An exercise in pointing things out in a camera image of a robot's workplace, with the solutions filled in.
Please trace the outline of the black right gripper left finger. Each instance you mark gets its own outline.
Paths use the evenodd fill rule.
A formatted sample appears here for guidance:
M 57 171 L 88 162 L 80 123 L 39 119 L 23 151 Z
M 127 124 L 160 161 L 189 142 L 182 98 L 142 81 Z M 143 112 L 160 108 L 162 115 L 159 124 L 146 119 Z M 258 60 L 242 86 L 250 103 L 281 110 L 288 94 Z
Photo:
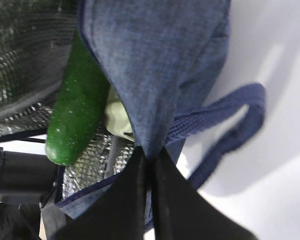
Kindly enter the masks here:
M 147 195 L 146 157 L 134 149 L 111 187 L 86 212 L 58 230 L 54 240 L 142 240 Z

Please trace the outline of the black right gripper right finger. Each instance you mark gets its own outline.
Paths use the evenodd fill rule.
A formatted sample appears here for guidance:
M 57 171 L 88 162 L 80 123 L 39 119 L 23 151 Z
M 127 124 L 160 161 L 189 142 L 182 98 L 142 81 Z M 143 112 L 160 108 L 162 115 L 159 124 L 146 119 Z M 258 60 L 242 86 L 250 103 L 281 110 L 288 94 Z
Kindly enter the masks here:
M 257 237 L 210 205 L 193 189 L 163 148 L 151 163 L 152 210 L 157 240 L 255 240 Z

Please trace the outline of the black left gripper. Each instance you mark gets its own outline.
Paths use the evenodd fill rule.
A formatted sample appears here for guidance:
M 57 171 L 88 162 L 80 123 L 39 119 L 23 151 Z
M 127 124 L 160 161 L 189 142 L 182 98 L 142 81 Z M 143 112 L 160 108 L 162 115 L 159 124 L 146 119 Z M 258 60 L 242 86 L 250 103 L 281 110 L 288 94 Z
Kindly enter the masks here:
M 35 240 L 40 239 L 39 233 L 26 220 L 23 207 L 45 207 L 57 190 L 58 181 L 59 167 L 45 155 L 0 147 L 0 202 L 18 206 L 18 213 Z

